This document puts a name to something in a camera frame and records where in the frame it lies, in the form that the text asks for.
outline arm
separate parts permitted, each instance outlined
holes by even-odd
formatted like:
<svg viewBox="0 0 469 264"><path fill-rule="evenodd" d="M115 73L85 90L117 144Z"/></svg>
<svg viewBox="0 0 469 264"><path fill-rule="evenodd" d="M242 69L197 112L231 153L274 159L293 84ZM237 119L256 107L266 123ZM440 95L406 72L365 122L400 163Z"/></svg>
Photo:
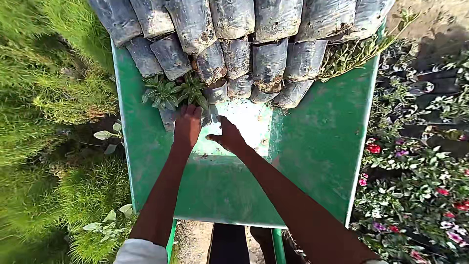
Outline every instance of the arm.
<svg viewBox="0 0 469 264"><path fill-rule="evenodd" d="M238 156L254 175L300 247L316 264L362 264L379 259L353 232L249 147L226 117L222 135L206 138Z"/></svg>
<svg viewBox="0 0 469 264"><path fill-rule="evenodd" d="M181 116L176 120L174 143L168 159L140 211L129 238L144 239L166 247L182 173L202 128L201 115L202 109L194 105L182 107Z"/></svg>

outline hand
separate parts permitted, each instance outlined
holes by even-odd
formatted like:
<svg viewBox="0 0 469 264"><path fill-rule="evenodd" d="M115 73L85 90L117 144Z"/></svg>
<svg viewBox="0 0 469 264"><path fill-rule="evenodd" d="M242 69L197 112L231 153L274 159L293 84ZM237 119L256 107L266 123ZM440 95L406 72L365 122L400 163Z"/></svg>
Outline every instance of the hand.
<svg viewBox="0 0 469 264"><path fill-rule="evenodd" d="M217 120L221 123L221 136L210 134L205 137L206 139L217 142L235 155L249 148L239 130L225 116L217 116Z"/></svg>
<svg viewBox="0 0 469 264"><path fill-rule="evenodd" d="M176 119L174 127L174 143L177 147L192 148L197 143L202 126L200 118L202 117L202 108L193 104L183 105L181 115Z"/></svg>

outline sandy soil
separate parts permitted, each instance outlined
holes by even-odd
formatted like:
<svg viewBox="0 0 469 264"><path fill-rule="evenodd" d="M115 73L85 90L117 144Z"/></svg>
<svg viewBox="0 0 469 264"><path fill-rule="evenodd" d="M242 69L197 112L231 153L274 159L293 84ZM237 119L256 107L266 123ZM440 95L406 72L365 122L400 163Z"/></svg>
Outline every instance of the sandy soil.
<svg viewBox="0 0 469 264"><path fill-rule="evenodd" d="M419 19L407 28L402 38L416 39L421 43L420 63L429 60L437 63L444 54L458 53L468 46L469 0L396 0L387 17L387 26L393 28L399 23L402 8L421 11ZM210 246L213 223L181 221L176 238L180 264L205 264ZM264 264L259 244L246 228L246 238L252 264Z"/></svg>

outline flower bed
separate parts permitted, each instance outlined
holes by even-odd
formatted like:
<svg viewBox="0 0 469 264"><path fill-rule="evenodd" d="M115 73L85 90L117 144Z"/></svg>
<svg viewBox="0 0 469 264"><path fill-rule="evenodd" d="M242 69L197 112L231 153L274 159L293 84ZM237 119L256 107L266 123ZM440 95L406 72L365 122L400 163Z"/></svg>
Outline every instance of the flower bed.
<svg viewBox="0 0 469 264"><path fill-rule="evenodd" d="M431 79L411 67L415 48L400 41L383 53L351 226L389 263L460 263L469 259L469 161L449 146L467 144L455 109L468 104L468 54L435 66ZM452 72L460 90L434 91ZM422 104L424 95L434 100Z"/></svg>

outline green wheelbarrow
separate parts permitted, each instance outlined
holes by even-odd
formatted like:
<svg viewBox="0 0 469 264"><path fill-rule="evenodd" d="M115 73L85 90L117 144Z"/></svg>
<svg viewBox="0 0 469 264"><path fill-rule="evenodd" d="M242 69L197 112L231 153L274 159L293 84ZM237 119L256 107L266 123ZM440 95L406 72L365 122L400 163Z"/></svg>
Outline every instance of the green wheelbarrow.
<svg viewBox="0 0 469 264"><path fill-rule="evenodd" d="M159 112L142 104L145 87L129 52L113 45L119 106L129 167L132 204L139 211L168 156L173 134ZM280 109L237 99L211 109L185 168L168 245L176 219L273 228L278 264L285 263L284 222L244 164L206 140L220 133L215 115L225 115L246 142L348 227L371 108L378 58L326 83L315 82L300 105Z"/></svg>

